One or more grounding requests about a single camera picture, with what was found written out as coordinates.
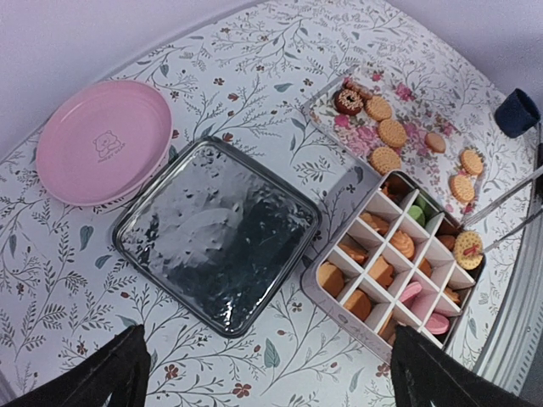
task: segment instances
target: white wall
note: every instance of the white wall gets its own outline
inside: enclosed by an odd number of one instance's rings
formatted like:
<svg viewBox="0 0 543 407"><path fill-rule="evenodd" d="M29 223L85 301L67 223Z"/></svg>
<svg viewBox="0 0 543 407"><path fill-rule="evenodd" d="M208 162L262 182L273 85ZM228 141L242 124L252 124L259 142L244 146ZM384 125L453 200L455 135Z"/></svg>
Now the white wall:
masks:
<svg viewBox="0 0 543 407"><path fill-rule="evenodd" d="M254 0L0 0L0 158L139 51ZM390 0L543 106L541 0Z"/></svg>

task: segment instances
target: round table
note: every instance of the round table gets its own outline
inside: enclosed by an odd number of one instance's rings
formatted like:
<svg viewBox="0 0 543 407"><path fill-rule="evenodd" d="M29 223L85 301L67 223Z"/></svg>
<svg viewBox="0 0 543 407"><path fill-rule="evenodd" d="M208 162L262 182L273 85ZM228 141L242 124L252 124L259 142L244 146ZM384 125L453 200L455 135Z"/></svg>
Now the round table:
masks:
<svg viewBox="0 0 543 407"><path fill-rule="evenodd" d="M169 100L170 154L216 136L317 201L314 258L366 195L355 161L317 131L303 105L351 65L393 70L470 137L487 171L479 207L533 168L526 137L506 138L503 95L462 56L382 0L269 2L157 47L111 78L144 81ZM0 370L17 394L143 323L148 405L393 405L389 368L301 291L301 265L241 339L218 337L138 275L111 245L129 201L75 208L50 198L35 167L40 131L0 163ZM521 191L475 229L490 244L525 215ZM521 235L488 256L449 353L473 368L507 289Z"/></svg>

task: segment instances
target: pastry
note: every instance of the pastry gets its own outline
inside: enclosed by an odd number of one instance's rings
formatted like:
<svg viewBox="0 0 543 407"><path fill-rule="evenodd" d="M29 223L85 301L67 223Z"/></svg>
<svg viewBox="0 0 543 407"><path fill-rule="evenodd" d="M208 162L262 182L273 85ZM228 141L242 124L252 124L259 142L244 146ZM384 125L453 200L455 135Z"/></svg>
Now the pastry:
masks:
<svg viewBox="0 0 543 407"><path fill-rule="evenodd" d="M382 176L401 168L400 156L390 147L376 148L370 157L370 164Z"/></svg>
<svg viewBox="0 0 543 407"><path fill-rule="evenodd" d="M390 244L409 260L413 260L415 257L415 243L407 233L397 231L390 239Z"/></svg>
<svg viewBox="0 0 543 407"><path fill-rule="evenodd" d="M356 315L361 321L365 321L370 315L370 312L372 312L372 303L370 302L370 298L366 295L366 293L359 289L356 289L353 292L345 303L344 307Z"/></svg>
<svg viewBox="0 0 543 407"><path fill-rule="evenodd" d="M351 91L355 91L356 93L358 93L360 97L364 100L369 100L373 98L373 93L368 87L365 87L364 85L361 85L360 83L357 83L351 79L348 79L345 82L344 86L347 89L350 89Z"/></svg>
<svg viewBox="0 0 543 407"><path fill-rule="evenodd" d="M361 96L355 91L350 89L344 89L338 92L334 99L336 110L341 114L347 114L348 116L356 116L364 108L364 101Z"/></svg>
<svg viewBox="0 0 543 407"><path fill-rule="evenodd" d="M409 214L420 226L426 226L426 216L420 206L412 205L407 211Z"/></svg>
<svg viewBox="0 0 543 407"><path fill-rule="evenodd" d="M380 96L374 96L366 101L367 114L376 121L390 119L392 108L389 103Z"/></svg>
<svg viewBox="0 0 543 407"><path fill-rule="evenodd" d="M455 292L455 291L452 291L450 288L448 287L445 287L445 295L447 297L449 297L449 299L455 303L456 305L460 305L460 295Z"/></svg>
<svg viewBox="0 0 543 407"><path fill-rule="evenodd" d="M464 150L460 155L462 167L472 176L480 176L483 173L483 160L475 150Z"/></svg>
<svg viewBox="0 0 543 407"><path fill-rule="evenodd" d="M424 138L424 143L434 153L444 153L447 146L443 137L437 133L428 133Z"/></svg>
<svg viewBox="0 0 543 407"><path fill-rule="evenodd" d="M430 332L432 335L443 335L449 331L450 325L451 323L446 317L444 317L442 314L436 314L434 312L428 318L428 322L426 322L426 329L428 329L428 332Z"/></svg>
<svg viewBox="0 0 543 407"><path fill-rule="evenodd" d="M360 218L381 236L386 235L389 231L390 224L386 220L383 220L376 215L364 212L362 215L360 215Z"/></svg>
<svg viewBox="0 0 543 407"><path fill-rule="evenodd" d="M410 299L414 299L422 290L423 286L420 282L410 282L400 295L400 302L405 304Z"/></svg>
<svg viewBox="0 0 543 407"><path fill-rule="evenodd" d="M453 254L464 270L473 270L483 261L483 240L476 231L463 231L456 238Z"/></svg>
<svg viewBox="0 0 543 407"><path fill-rule="evenodd" d="M426 260L425 257L423 257L423 261L421 261L421 264L418 265L418 269L427 277L430 278L432 276L432 265L429 261Z"/></svg>
<svg viewBox="0 0 543 407"><path fill-rule="evenodd" d="M359 265L363 265L367 260L367 251L360 245L355 243L340 243L338 246Z"/></svg>
<svg viewBox="0 0 543 407"><path fill-rule="evenodd" d="M438 240L443 243L443 245L452 252L455 248L456 238L452 235L441 235L438 236Z"/></svg>
<svg viewBox="0 0 543 407"><path fill-rule="evenodd" d="M467 204L475 198L475 190L468 176L454 176L451 179L451 191L461 204Z"/></svg>
<svg viewBox="0 0 543 407"><path fill-rule="evenodd" d="M377 128L379 137L392 148L402 148L407 141L407 133L399 121L386 119L379 123Z"/></svg>
<svg viewBox="0 0 543 407"><path fill-rule="evenodd" d="M345 287L345 279L341 270L327 261L319 267L316 279L324 291L334 298L338 297L343 287Z"/></svg>
<svg viewBox="0 0 543 407"><path fill-rule="evenodd" d="M390 287L390 284L394 281L392 277L394 273L394 267L387 263L383 256L379 256L375 261L375 264L367 272L367 274L375 280L385 290Z"/></svg>

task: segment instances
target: round biscuit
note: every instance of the round biscuit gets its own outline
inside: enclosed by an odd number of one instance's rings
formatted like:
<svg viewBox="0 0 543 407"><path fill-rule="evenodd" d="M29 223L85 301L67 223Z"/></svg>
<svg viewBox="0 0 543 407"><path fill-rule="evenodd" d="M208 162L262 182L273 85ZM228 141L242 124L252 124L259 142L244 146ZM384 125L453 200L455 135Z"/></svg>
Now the round biscuit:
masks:
<svg viewBox="0 0 543 407"><path fill-rule="evenodd" d="M366 101L366 113L374 120L381 121L392 117L392 108L380 96L374 96Z"/></svg>
<svg viewBox="0 0 543 407"><path fill-rule="evenodd" d="M467 204L475 198L475 190L468 176L454 176L451 180L452 195L462 204Z"/></svg>
<svg viewBox="0 0 543 407"><path fill-rule="evenodd" d="M382 176L401 168L400 156L390 147L378 147L370 156L370 164Z"/></svg>
<svg viewBox="0 0 543 407"><path fill-rule="evenodd" d="M379 123L378 133L381 140L392 148L402 148L406 144L406 129L399 121L393 119L383 120Z"/></svg>

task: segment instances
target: metal tongs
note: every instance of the metal tongs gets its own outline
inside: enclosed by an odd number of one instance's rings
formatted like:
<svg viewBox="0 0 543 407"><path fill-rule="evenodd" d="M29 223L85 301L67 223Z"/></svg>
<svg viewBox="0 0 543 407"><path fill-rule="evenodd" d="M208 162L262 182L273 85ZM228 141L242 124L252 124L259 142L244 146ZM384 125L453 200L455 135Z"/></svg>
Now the metal tongs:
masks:
<svg viewBox="0 0 543 407"><path fill-rule="evenodd" d="M467 228L481 221L482 219L490 215L500 205L506 202L510 197L512 197L518 191L526 187L528 184L530 184L530 182L533 182L535 180L537 180L535 182L535 195L539 195L541 198L543 198L543 178L538 179L540 176L543 175L543 135L542 135L543 132L541 130L541 122L538 123L537 129L538 129L538 140L539 140L538 146L537 146L537 157L536 157L537 169L534 172L532 172L529 176L521 180L515 187L513 187L509 191L502 194L493 203L491 203L487 207L480 210L477 214L467 218L466 221L462 223L463 228ZM488 246L487 248L484 248L483 253L488 253L490 250L498 247L500 243L502 243L504 240L508 239L510 236L514 235L515 233L523 230L524 227L526 227L531 222L539 218L541 214L543 214L543 208L540 208L537 212L528 216L518 226L514 227L510 232L508 232L505 236L500 237L498 240L493 242L490 246Z"/></svg>

